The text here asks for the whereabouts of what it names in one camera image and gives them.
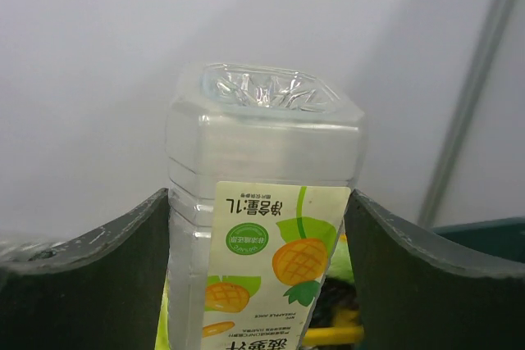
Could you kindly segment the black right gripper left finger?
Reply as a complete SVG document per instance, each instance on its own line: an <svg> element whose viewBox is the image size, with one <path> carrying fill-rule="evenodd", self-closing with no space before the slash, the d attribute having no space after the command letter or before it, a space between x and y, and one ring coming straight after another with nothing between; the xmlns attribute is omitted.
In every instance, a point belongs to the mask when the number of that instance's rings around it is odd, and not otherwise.
<svg viewBox="0 0 525 350"><path fill-rule="evenodd" d="M153 349L169 254L169 203L137 207L57 246L1 256L3 349Z"/></svg>

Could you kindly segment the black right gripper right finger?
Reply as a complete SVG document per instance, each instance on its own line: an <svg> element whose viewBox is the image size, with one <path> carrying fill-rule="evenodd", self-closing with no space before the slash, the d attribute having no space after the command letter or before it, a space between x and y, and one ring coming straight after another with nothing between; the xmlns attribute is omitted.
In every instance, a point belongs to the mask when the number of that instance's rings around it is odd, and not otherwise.
<svg viewBox="0 0 525 350"><path fill-rule="evenodd" d="M521 349L524 263L466 248L354 191L345 229L366 349Z"/></svg>

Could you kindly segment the large clear square bottle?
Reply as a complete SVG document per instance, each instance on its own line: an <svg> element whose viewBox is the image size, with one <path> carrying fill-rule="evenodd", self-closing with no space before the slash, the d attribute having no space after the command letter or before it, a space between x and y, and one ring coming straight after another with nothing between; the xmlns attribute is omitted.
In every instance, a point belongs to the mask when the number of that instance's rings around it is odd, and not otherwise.
<svg viewBox="0 0 525 350"><path fill-rule="evenodd" d="M363 111L296 70L193 65L166 150L170 347L298 348L363 164Z"/></svg>

